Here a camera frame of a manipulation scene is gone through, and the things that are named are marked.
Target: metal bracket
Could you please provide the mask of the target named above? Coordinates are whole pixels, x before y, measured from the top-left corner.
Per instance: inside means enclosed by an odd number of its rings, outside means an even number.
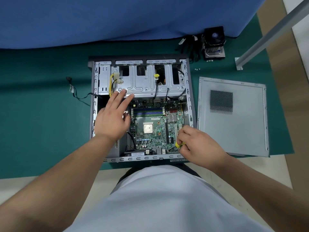
[[[236,65],[236,69],[237,69],[237,71],[241,71],[241,70],[243,70],[243,67],[242,67],[242,66],[237,66],[237,65]]]

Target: green circuit board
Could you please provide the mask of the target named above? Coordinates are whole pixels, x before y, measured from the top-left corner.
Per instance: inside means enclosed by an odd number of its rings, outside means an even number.
[[[182,104],[182,101],[165,99],[131,102],[130,132],[135,149],[150,150],[150,154],[178,153],[173,147],[184,125]]]

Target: tile floor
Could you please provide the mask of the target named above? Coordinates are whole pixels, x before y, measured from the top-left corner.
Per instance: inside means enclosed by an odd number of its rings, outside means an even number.
[[[240,159],[243,163],[255,170],[279,181],[280,183],[292,188],[286,160],[283,155],[271,156],[270,158],[250,157]],[[199,167],[192,163],[187,165],[196,171],[203,179],[216,188],[226,200],[235,208],[247,214],[261,224],[267,225],[255,210],[233,187],[215,175],[213,172]],[[91,188],[88,198],[83,205],[79,216],[84,214],[97,202],[107,197],[128,169],[113,169],[99,171],[95,182]],[[15,194],[18,190],[32,181],[35,177],[2,179],[0,180],[0,204]]]

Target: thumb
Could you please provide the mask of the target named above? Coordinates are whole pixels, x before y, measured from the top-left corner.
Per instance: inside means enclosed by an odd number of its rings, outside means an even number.
[[[187,145],[183,145],[181,148],[180,148],[180,154],[186,158],[187,160],[190,159],[190,156],[191,156],[191,152],[190,150],[188,149]]]
[[[123,113],[123,120],[125,121],[125,128],[127,130],[130,127],[131,123],[131,117],[128,115],[128,113]]]

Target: green table surface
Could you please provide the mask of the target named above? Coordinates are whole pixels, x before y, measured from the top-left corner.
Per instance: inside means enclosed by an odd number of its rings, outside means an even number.
[[[293,153],[267,52],[258,54],[243,71],[235,68],[234,58],[261,36],[255,16],[238,38],[227,39],[225,59],[190,65],[195,107],[200,76],[266,84],[270,154]],[[177,53],[179,41],[95,42],[0,50],[0,179],[40,175],[88,141],[90,107],[73,98],[66,81],[67,76],[73,78],[80,97],[91,91],[88,56],[171,54]],[[160,161],[152,164],[169,163]],[[104,163],[101,169],[142,164],[149,162]]]

